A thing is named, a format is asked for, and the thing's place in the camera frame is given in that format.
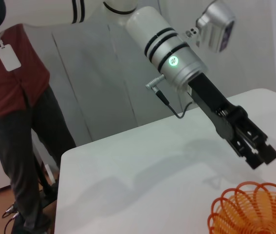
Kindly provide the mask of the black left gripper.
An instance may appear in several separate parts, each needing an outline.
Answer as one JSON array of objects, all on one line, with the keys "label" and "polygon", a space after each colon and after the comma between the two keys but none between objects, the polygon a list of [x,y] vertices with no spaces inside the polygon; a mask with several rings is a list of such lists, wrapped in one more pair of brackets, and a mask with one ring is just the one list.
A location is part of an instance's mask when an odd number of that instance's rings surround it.
[{"label": "black left gripper", "polygon": [[255,135],[254,138],[259,140],[256,142],[238,132],[237,123],[241,117],[247,116],[246,111],[230,103],[204,73],[200,73],[188,85],[192,89],[190,96],[212,121],[218,135],[230,139],[235,153],[244,157],[252,169],[259,167],[264,161],[259,155],[258,145],[265,141],[265,134]]}]

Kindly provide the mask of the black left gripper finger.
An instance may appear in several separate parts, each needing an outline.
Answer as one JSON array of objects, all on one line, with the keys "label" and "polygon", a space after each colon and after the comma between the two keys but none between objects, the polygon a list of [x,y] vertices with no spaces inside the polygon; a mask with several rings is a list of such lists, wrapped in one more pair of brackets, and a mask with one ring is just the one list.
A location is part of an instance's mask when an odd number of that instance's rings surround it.
[{"label": "black left gripper finger", "polygon": [[[258,128],[248,117],[242,117],[239,120],[239,134],[247,138],[251,138],[256,142],[259,140],[255,139],[255,135],[259,133],[264,133],[260,128]],[[263,163],[266,165],[270,164],[276,159],[276,150],[267,143],[268,137],[265,134],[265,141],[258,145],[259,155],[263,159]]]}]

